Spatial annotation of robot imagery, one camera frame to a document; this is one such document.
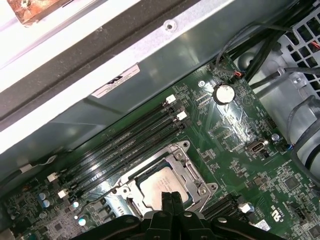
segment motherboard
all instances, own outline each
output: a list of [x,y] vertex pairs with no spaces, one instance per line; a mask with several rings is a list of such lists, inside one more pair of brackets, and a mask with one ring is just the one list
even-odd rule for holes
[[[221,67],[237,71],[228,56]],[[319,192],[241,76],[204,65],[4,199],[16,239],[65,240],[179,192],[288,240],[320,239]]]

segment red wire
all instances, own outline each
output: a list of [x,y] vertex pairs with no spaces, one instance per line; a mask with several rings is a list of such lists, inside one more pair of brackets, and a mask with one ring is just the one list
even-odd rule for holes
[[320,49],[320,45],[316,41],[312,41],[311,44],[315,46],[317,49]]
[[234,75],[236,75],[237,77],[242,77],[242,73],[239,72],[239,71],[235,71],[235,72],[234,72]]

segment black ram slot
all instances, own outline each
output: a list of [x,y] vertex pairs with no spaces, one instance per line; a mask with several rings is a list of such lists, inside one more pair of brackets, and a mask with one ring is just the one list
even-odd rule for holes
[[128,144],[130,141],[134,140],[134,138],[139,138],[145,133],[149,133],[150,130],[154,129],[155,127],[159,126],[159,122],[162,121],[163,119],[167,118],[168,115],[162,115],[161,117],[158,117],[154,121],[150,122],[149,124],[146,124],[138,134],[132,134],[128,138],[124,138],[122,142],[118,143],[117,145],[113,146],[113,148],[109,149],[107,152],[104,152],[102,155],[98,156],[96,159],[93,161],[82,165],[79,169],[76,171],[73,171],[70,173],[68,176],[65,176],[64,179],[66,182],[72,181],[73,179],[76,178],[79,174],[89,170],[91,167],[93,167],[95,164],[99,163],[103,158],[105,158],[107,155],[112,154],[114,151],[121,149],[121,147],[125,146]]
[[146,139],[148,139],[152,135],[156,135],[157,133],[161,132],[162,130],[165,130],[165,129],[169,128],[171,125],[173,125],[172,119],[169,119],[169,120],[165,121],[164,123],[165,124],[163,124],[160,128],[156,129],[156,132],[149,131],[148,135],[146,135],[145,138],[141,139],[139,142],[137,142],[136,144],[134,144],[130,148],[126,149],[125,151],[123,151],[123,152],[120,151],[117,155],[113,156],[111,159],[108,159],[107,162],[105,162],[101,166],[97,167],[97,169],[95,169],[95,170],[89,172],[87,175],[83,176],[84,178],[80,179],[77,182],[77,185],[79,186],[79,185],[89,181],[96,174],[98,174],[99,172],[103,171],[104,169],[106,169],[110,165],[112,165],[114,162],[116,162],[116,160],[118,160],[120,158],[124,158],[126,155],[131,154],[136,149],[143,148],[145,145],[148,144],[148,140],[146,140]]
[[175,130],[162,136],[161,138],[157,138],[158,136],[155,137],[155,140],[153,142],[150,142],[150,144],[143,151],[137,152],[135,155],[130,157],[130,159],[126,159],[125,161],[122,160],[120,162],[120,164],[117,165],[116,167],[112,168],[110,172],[105,173],[104,175],[99,177],[96,181],[93,181],[88,186],[86,186],[84,189],[79,190],[75,194],[75,199],[80,198],[83,194],[85,194],[87,192],[90,192],[92,189],[94,189],[95,187],[97,187],[98,185],[100,185],[101,183],[103,183],[104,181],[109,179],[110,177],[112,177],[114,174],[119,172],[126,165],[129,165],[133,160],[138,159],[141,155],[147,153],[151,148],[153,148],[153,147],[157,146],[158,144],[160,144],[161,142],[167,140],[168,138],[170,138],[172,135],[176,134],[179,131],[180,131],[180,129],[176,128]]
[[136,121],[134,121],[133,123],[131,123],[130,125],[128,125],[127,127],[125,127],[124,129],[120,130],[119,132],[117,132],[114,136],[109,137],[108,139],[106,139],[103,143],[99,144],[98,146],[96,146],[95,148],[93,148],[92,150],[88,151],[87,153],[85,153],[82,157],[80,157],[79,159],[77,159],[76,161],[74,161],[69,167],[66,173],[68,173],[70,170],[73,169],[73,167],[76,167],[78,164],[82,163],[83,161],[85,161],[87,158],[91,157],[93,154],[95,154],[97,151],[101,150],[102,148],[104,148],[108,143],[114,141],[115,139],[123,136],[125,133],[131,131],[132,129],[134,129],[137,125],[140,125],[142,123],[144,123],[145,121],[147,121],[150,117],[152,117],[155,113],[161,111],[162,109],[164,109],[163,105],[158,105],[156,108],[154,108],[153,110],[151,110],[150,112],[148,112],[147,114],[139,117]]
[[248,222],[249,220],[246,215],[238,208],[238,198],[239,196],[228,194],[221,200],[203,210],[202,214],[204,215],[204,218],[210,221],[215,217],[229,216],[243,222]]

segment sticker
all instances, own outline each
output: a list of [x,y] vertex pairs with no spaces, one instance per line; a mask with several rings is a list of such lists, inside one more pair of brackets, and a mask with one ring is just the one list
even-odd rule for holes
[[258,222],[257,224],[255,224],[254,226],[257,227],[258,229],[262,229],[266,232],[271,229],[271,227],[268,225],[268,223],[264,219],[261,220],[260,222]]
[[140,72],[140,68],[136,64],[130,69],[128,69],[127,71],[125,71],[124,73],[122,73],[121,75],[112,79],[110,82],[108,82],[106,85],[99,88],[97,91],[95,91],[91,95],[99,99],[104,95],[106,95],[111,90],[118,87],[120,84],[123,84],[125,81],[132,78],[134,75],[138,74],[139,72]]

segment cpu socket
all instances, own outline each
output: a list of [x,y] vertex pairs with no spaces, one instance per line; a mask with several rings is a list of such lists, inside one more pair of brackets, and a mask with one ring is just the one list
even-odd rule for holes
[[170,144],[124,174],[111,195],[126,200],[140,217],[161,210],[162,192],[179,192],[184,208],[201,211],[217,191],[216,183],[206,183],[187,151],[189,141]]

